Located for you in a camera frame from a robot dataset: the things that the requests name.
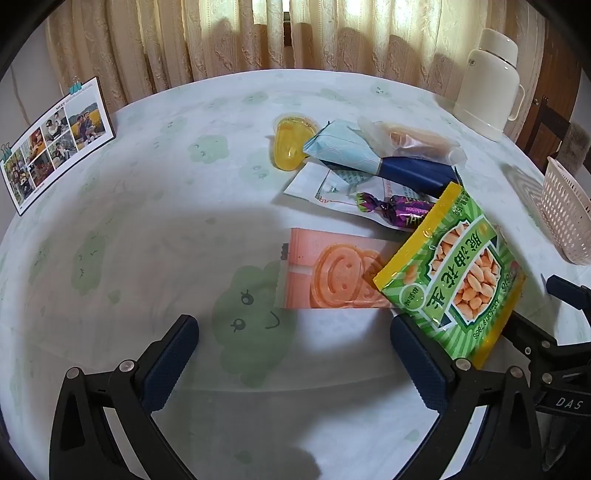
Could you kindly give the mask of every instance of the green circle label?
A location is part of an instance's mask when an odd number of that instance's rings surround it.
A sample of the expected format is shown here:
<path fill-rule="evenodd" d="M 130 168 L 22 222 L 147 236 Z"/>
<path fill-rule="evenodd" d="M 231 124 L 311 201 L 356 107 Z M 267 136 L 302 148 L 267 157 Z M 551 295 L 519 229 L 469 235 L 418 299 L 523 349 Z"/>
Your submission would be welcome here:
<path fill-rule="evenodd" d="M 425 303 L 425 291 L 418 283 L 407 285 L 400 293 L 402 305 L 407 310 L 418 310 Z"/>

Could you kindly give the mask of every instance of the blue gripper pad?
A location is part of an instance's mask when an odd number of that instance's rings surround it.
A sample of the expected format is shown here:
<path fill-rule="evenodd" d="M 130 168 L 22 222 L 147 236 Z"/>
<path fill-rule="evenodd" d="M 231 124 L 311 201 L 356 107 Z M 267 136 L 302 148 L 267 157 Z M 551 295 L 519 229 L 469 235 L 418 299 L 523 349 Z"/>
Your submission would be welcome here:
<path fill-rule="evenodd" d="M 423 337 L 422 341 L 419 340 L 419 335 Z M 410 375 L 414 386 L 421 395 L 425 406 L 439 413 L 444 412 L 447 408 L 449 385 L 454 378 L 453 370 L 449 366 L 452 360 L 448 354 L 439 344 L 436 345 L 445 354 L 442 360 L 447 362 L 446 369 L 449 369 L 447 375 L 445 375 L 426 346 L 423 345 L 423 343 L 436 342 L 427 338 L 414 323 L 414 320 L 404 314 L 392 319 L 390 341 L 400 360 L 402 360 L 402 364 Z"/>
<path fill-rule="evenodd" d="M 167 402 L 178 378 L 181 376 L 195 347 L 199 341 L 199 324 L 189 315 L 179 318 L 175 324 L 175 332 L 170 340 L 168 333 L 160 342 L 167 342 L 159 357 L 154 361 L 154 366 L 149 370 L 142 383 L 141 404 L 147 413 L 161 410 Z"/>
<path fill-rule="evenodd" d="M 577 310 L 585 310 L 591 307 L 591 299 L 585 289 L 556 275 L 552 275 L 546 280 L 546 291 L 553 297 L 572 305 Z"/>

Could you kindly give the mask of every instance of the thermos handle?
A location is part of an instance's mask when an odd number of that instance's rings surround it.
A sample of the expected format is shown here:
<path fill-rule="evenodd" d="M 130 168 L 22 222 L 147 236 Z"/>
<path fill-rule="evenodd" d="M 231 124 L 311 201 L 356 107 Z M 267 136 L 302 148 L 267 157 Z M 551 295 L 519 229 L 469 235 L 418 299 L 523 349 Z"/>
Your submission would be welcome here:
<path fill-rule="evenodd" d="M 521 105 L 523 105 L 523 100 L 525 100 L 525 90 L 521 86 L 521 84 L 519 84 L 519 88 L 521 89 L 521 101 L 519 102 L 519 107 L 517 107 L 517 111 L 515 112 L 515 115 L 509 116 L 510 122 L 517 119 L 517 115 L 519 115 L 519 110 L 521 110 Z"/>

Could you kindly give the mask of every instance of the purple candy wrapper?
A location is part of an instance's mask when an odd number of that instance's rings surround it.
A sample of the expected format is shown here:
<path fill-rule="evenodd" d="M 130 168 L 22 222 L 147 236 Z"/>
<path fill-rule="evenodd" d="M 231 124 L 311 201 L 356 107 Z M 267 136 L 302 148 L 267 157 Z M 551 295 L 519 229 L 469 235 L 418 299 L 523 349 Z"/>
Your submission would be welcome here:
<path fill-rule="evenodd" d="M 362 212 L 379 211 L 392 225 L 416 228 L 428 214 L 434 203 L 393 195 L 387 202 L 382 202 L 370 193 L 359 192 L 355 202 Z"/>

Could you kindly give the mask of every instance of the towel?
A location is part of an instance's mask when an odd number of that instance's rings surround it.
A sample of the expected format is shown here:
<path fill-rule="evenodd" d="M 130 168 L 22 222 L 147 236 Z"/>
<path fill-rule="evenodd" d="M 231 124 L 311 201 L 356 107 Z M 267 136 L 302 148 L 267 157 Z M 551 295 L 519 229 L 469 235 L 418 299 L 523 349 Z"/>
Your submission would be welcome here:
<path fill-rule="evenodd" d="M 591 137 L 579 124 L 572 122 L 562 140 L 556 160 L 574 177 L 583 166 Z"/>

